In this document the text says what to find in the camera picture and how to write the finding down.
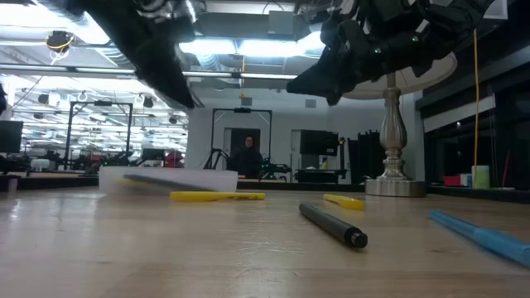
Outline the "person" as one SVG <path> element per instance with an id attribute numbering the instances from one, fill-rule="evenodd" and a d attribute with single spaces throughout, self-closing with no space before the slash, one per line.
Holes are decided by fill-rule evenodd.
<path id="1" fill-rule="evenodd" d="M 245 137 L 244 146 L 229 159 L 227 168 L 230 171 L 237 171 L 245 178 L 258 178 L 262 159 L 262 155 L 255 147 L 253 136 L 248 135 Z"/>

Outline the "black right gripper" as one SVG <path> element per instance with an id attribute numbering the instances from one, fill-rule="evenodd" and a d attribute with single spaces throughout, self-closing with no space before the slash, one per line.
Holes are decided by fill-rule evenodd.
<path id="1" fill-rule="evenodd" d="M 288 82 L 286 90 L 325 98 L 329 106 L 357 84 L 416 65 L 422 50 L 416 32 L 380 37 L 366 33 L 360 22 L 340 17 L 322 25 L 320 39 L 325 44 L 320 61 Z"/>

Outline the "black gantry frame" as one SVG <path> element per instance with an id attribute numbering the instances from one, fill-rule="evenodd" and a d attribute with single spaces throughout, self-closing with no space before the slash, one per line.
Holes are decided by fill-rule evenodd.
<path id="1" fill-rule="evenodd" d="M 211 127 L 210 127 L 210 150 L 214 148 L 214 127 L 217 121 L 221 119 L 221 117 L 216 118 L 216 113 L 222 111 L 222 112 L 233 112 L 233 113 L 267 113 L 269 115 L 269 119 L 267 120 L 267 124 L 269 126 L 268 134 L 268 156 L 271 156 L 272 153 L 272 119 L 273 119 L 273 111 L 267 110 L 267 109 L 251 109 L 251 108 L 213 108 L 212 114 L 211 114 Z"/>
<path id="2" fill-rule="evenodd" d="M 70 164 L 70 143 L 71 143 L 71 131 L 72 131 L 72 125 L 73 125 L 73 119 L 74 116 L 76 116 L 78 113 L 82 112 L 83 109 L 88 105 L 94 105 L 99 107 L 112 107 L 113 105 L 119 106 L 120 108 L 122 106 L 127 106 L 128 111 L 124 112 L 125 116 L 127 117 L 127 138 L 126 138 L 126 153 L 130 152 L 130 138 L 131 138 L 131 127 L 132 127 L 132 121 L 133 121 L 133 104 L 132 103 L 118 103 L 105 100 L 96 100 L 96 101 L 86 101 L 81 102 L 79 100 L 77 101 L 71 101 L 70 102 L 70 110 L 69 110 L 69 118 L 67 123 L 67 137 L 65 142 L 65 155 L 63 158 L 63 167 L 66 170 L 69 167 Z"/>

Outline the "white shade silver table lamp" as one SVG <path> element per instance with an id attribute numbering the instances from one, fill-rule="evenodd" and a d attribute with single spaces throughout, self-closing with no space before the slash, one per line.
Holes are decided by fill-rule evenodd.
<path id="1" fill-rule="evenodd" d="M 347 99 L 384 100 L 384 117 L 379 133 L 379 143 L 385 150 L 383 173 L 365 181 L 367 195 L 387 197 L 424 197 L 425 183 L 408 177 L 404 171 L 402 149 L 407 145 L 407 129 L 400 112 L 400 97 L 413 94 L 440 83 L 453 73 L 457 66 L 452 53 L 435 59 L 421 75 L 411 67 L 396 70 L 374 82 L 358 84 L 344 94 Z"/>

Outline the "black wall screen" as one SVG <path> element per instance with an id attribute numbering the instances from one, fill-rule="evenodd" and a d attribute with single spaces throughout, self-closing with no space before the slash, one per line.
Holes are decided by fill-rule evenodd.
<path id="1" fill-rule="evenodd" d="M 301 130 L 300 153 L 302 155 L 336 156 L 339 146 L 337 132 Z"/>

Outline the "blue pen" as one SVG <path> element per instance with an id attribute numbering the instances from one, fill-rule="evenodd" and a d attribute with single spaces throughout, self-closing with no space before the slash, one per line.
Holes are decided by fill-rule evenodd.
<path id="1" fill-rule="evenodd" d="M 474 241 L 482 248 L 502 257 L 530 267 L 530 243 L 501 233 L 491 228 L 483 228 L 462 219 L 439 211 L 429 212 L 430 219 Z"/>

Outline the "black monitor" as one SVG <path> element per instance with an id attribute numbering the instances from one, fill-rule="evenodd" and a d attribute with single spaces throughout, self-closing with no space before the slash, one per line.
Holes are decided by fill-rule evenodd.
<path id="1" fill-rule="evenodd" d="M 0 121 L 0 153 L 19 153 L 23 122 Z"/>

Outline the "green white container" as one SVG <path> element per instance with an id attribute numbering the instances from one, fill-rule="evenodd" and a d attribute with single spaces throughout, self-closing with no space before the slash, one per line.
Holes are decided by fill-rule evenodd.
<path id="1" fill-rule="evenodd" d="M 472 166 L 472 182 L 474 189 L 487 190 L 490 188 L 490 168 L 489 166 Z"/>

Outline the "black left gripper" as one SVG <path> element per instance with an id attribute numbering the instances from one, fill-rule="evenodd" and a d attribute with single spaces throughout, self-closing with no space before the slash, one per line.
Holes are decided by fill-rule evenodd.
<path id="1" fill-rule="evenodd" d="M 137 47 L 137 76 L 186 108 L 194 108 L 175 44 L 195 39 L 190 0 L 82 0 L 82 8 L 119 47 Z"/>

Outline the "clear supply box pink lid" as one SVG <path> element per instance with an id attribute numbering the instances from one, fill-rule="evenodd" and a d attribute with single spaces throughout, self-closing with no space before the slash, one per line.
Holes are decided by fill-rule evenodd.
<path id="1" fill-rule="evenodd" d="M 140 181 L 138 187 L 120 187 L 119 178 Z M 166 167 L 105 166 L 99 171 L 99 190 L 106 195 L 168 195 L 172 191 L 234 192 L 235 171 L 193 170 Z"/>

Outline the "black pen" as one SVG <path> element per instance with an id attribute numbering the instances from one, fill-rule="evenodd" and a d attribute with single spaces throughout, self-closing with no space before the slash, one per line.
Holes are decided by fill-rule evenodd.
<path id="1" fill-rule="evenodd" d="M 304 217 L 350 248 L 361 249 L 368 244 L 368 235 L 360 228 L 327 214 L 313 205 L 301 203 L 299 211 Z"/>

